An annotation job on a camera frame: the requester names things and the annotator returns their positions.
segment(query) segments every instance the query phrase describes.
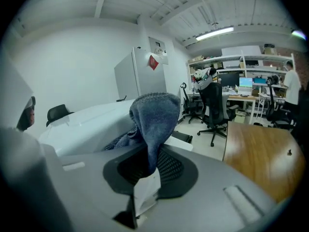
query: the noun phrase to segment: blue towel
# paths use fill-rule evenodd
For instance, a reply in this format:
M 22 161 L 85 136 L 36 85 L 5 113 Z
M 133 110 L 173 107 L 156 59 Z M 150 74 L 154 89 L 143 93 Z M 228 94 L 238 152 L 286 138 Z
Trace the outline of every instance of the blue towel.
M 168 93 L 150 93 L 138 97 L 130 107 L 135 127 L 116 138 L 104 150 L 146 142 L 148 170 L 153 174 L 157 166 L 159 147 L 174 131 L 180 111 L 180 99 Z

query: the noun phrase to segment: ceiling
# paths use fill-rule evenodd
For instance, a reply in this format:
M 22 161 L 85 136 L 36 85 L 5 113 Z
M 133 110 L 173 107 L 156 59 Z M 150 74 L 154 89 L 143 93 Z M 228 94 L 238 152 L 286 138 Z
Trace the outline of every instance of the ceiling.
M 278 0 L 28 0 L 12 22 L 21 38 L 38 28 L 70 18 L 112 18 L 137 23 L 151 17 L 183 46 L 196 36 L 228 26 L 237 32 L 290 34 L 297 26 Z

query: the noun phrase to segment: fluorescent light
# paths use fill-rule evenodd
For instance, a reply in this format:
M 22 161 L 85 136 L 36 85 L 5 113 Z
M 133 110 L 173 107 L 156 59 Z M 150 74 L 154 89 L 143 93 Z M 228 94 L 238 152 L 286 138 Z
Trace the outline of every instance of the fluorescent light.
M 300 30 L 294 30 L 294 31 L 292 32 L 292 35 L 295 35 L 295 36 L 297 36 L 297 37 L 300 37 L 300 38 L 306 40 L 305 34 L 304 34 L 302 31 L 300 31 Z
M 198 36 L 197 40 L 201 41 L 201 40 L 204 40 L 206 38 L 209 38 L 209 37 L 212 37 L 212 36 L 215 36 L 215 35 L 218 35 L 218 34 L 228 33 L 228 32 L 232 32 L 232 31 L 234 31 L 234 27 L 216 30 L 216 31 L 213 31 L 213 32 L 210 32 L 210 33 L 206 33 L 206 34 L 203 34 L 201 36 Z

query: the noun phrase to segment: gray plastic surface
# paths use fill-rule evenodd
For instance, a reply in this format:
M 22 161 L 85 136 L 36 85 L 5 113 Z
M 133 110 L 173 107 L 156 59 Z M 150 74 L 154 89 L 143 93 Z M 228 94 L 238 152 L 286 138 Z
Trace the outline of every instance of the gray plastic surface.
M 14 130 L 5 134 L 2 130 L 0 134 L 1 141 L 10 139 L 5 145 L 6 154 L 1 156 L 1 170 L 10 186 L 28 203 L 37 200 L 38 193 L 44 197 L 32 207 L 44 225 L 52 224 L 56 231 L 132 231 L 112 220 L 118 211 L 124 210 L 128 197 L 114 193 L 102 172 L 109 159 L 134 147 L 67 156 L 60 161 L 51 146 L 40 145 L 29 135 Z M 137 231 L 238 231 L 244 224 L 223 191 L 232 185 L 238 185 L 265 214 L 275 206 L 263 190 L 225 163 L 183 149 L 164 147 L 189 158 L 197 166 L 199 176 L 181 198 L 159 200 Z M 80 161 L 84 167 L 64 171 L 63 165 Z

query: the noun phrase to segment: red sticker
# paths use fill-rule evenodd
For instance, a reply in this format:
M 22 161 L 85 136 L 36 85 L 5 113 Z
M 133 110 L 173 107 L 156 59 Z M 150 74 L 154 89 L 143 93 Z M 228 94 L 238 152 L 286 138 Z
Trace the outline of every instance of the red sticker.
M 152 55 L 150 55 L 150 57 L 149 57 L 149 66 L 153 69 L 153 70 L 155 70 L 156 69 L 156 67 L 158 66 L 158 62 L 155 60 L 155 58 L 152 56 Z

